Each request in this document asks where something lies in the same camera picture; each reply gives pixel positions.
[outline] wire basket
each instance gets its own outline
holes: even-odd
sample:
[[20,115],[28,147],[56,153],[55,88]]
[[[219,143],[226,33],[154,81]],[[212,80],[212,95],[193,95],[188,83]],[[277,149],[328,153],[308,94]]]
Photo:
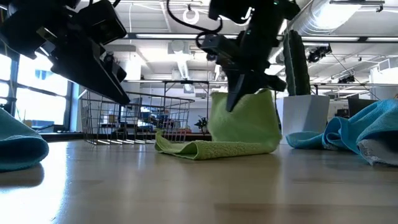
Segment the wire basket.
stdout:
[[92,144],[155,143],[156,129],[172,142],[184,142],[190,104],[195,100],[126,92],[120,105],[85,91],[80,98],[83,139]]

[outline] cactus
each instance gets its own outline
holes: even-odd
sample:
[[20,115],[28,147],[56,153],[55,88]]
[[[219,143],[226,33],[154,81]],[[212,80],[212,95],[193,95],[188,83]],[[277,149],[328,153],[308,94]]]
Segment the cactus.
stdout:
[[311,95],[305,48],[301,36],[294,30],[285,35],[284,57],[289,96]]

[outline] white ceiling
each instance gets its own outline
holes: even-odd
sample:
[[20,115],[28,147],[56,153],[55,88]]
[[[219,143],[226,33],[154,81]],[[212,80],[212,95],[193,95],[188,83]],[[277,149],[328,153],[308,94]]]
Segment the white ceiling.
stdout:
[[[128,32],[172,32],[172,33],[197,33],[197,30],[182,26],[173,21],[167,12],[164,11],[164,2],[151,1],[150,4],[132,4],[131,1],[126,3],[122,0],[116,8],[122,23]],[[204,4],[193,4],[192,8],[205,12],[208,9],[209,0]],[[308,3],[308,0],[297,1],[299,6],[303,7]],[[83,0],[78,6],[78,9],[85,7],[88,0]],[[384,7],[393,10],[396,8],[398,12],[398,1],[387,0]],[[184,4],[173,5],[171,9],[173,13],[182,19],[182,9],[186,9]],[[374,7],[373,12],[363,11],[362,8],[356,12],[345,24],[337,28],[333,34],[336,35],[398,35],[398,13],[388,12],[384,10],[377,13]],[[200,13],[200,20],[198,26],[214,29],[218,26],[218,22],[207,18],[206,13]],[[221,33],[237,34],[244,30],[245,27],[237,26],[231,21],[224,22],[224,28]],[[144,75],[150,73],[171,73],[173,69],[177,68],[176,62],[167,61],[167,44],[169,41],[165,40],[117,40],[113,44],[135,45],[145,57],[147,67],[143,67]],[[356,71],[357,78],[361,82],[368,79],[369,67],[374,66],[375,63],[364,62],[366,60],[374,60],[378,55],[398,55],[398,44],[331,44],[333,53],[340,55],[338,60],[346,68],[353,68]],[[362,62],[358,61],[356,55],[369,55],[363,57]],[[188,67],[191,70],[214,70],[215,65],[205,60],[205,54],[196,53],[194,60],[188,61]],[[345,69],[336,61],[334,57],[326,57],[315,65],[309,68],[310,76],[318,77],[317,82],[326,80],[331,75],[336,75],[345,71]]]

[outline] ceiling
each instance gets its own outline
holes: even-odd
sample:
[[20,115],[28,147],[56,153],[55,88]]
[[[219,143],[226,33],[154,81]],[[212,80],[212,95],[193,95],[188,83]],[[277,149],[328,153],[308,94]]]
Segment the ceiling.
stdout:
[[[192,1],[192,8],[200,13],[200,19],[196,25],[215,29],[218,22],[207,18],[208,3],[206,1]],[[170,6],[174,15],[182,19],[183,12],[187,8],[187,1],[171,0]],[[308,0],[297,1],[303,8]],[[87,6],[88,0],[83,0],[78,10]],[[337,28],[335,35],[398,35],[398,1],[386,0],[384,11],[376,12],[375,7],[362,7],[359,11]],[[155,33],[197,33],[197,30],[176,23],[165,11],[165,1],[125,1],[121,0],[116,7],[119,17],[128,32],[155,32]],[[231,21],[224,21],[223,34],[237,34],[244,30],[244,26],[238,26]],[[142,53],[146,66],[142,67],[143,75],[170,74],[177,69],[177,63],[167,58],[168,40],[117,40],[112,44],[135,45]],[[377,65],[391,55],[398,55],[398,44],[331,44],[334,58],[328,55],[316,64],[309,65],[311,80],[315,82],[328,82],[330,77],[344,72],[347,69],[354,70],[355,76],[360,82],[368,81],[369,68]],[[192,60],[187,62],[190,70],[213,71],[215,64],[206,61],[203,52],[196,51]]]

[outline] black cable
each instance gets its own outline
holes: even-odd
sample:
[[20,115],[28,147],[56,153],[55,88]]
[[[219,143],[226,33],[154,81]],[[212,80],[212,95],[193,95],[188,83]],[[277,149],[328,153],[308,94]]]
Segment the black cable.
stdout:
[[113,3],[113,7],[118,6],[119,2],[120,2],[120,0],[116,0],[116,1]]
[[195,42],[196,42],[196,44],[197,44],[198,47],[201,46],[201,44],[199,43],[199,38],[200,38],[201,36],[207,35],[207,34],[218,35],[218,32],[221,31],[221,30],[223,29],[223,20],[222,20],[221,17],[220,17],[220,25],[218,26],[218,28],[215,29],[215,30],[209,30],[209,29],[206,29],[206,28],[204,28],[204,27],[191,25],[191,24],[186,23],[186,22],[184,22],[184,21],[181,21],[180,19],[178,19],[177,17],[175,17],[175,16],[173,15],[172,11],[170,10],[170,0],[167,0],[167,2],[166,2],[166,9],[167,9],[167,13],[169,14],[169,16],[170,16],[175,22],[178,22],[179,24],[181,24],[181,25],[183,25],[183,26],[187,26],[187,27],[190,27],[190,28],[192,28],[192,29],[197,29],[197,30],[202,31],[202,32],[199,33],[199,34],[197,35],[197,37],[195,38]]
[[[349,72],[348,71],[348,69],[336,58],[336,56],[333,54],[333,53],[331,53],[333,56],[334,56],[334,58],[337,60],[337,62],[346,70],[346,72],[348,72],[350,75],[352,75],[354,78],[355,78],[355,76],[353,75],[353,74],[351,74],[351,72]],[[361,84],[361,85],[363,85],[360,81],[358,81],[358,79],[356,79],[355,78],[355,81],[357,81],[357,82],[359,82],[359,84]],[[371,91],[370,91],[370,89],[368,89],[368,88],[366,88],[366,86],[362,86],[363,88],[365,88],[365,90],[367,90],[368,92],[370,92],[370,94],[372,94],[376,99],[378,99],[378,100],[380,100],[380,98],[378,98],[374,93],[372,93]]]

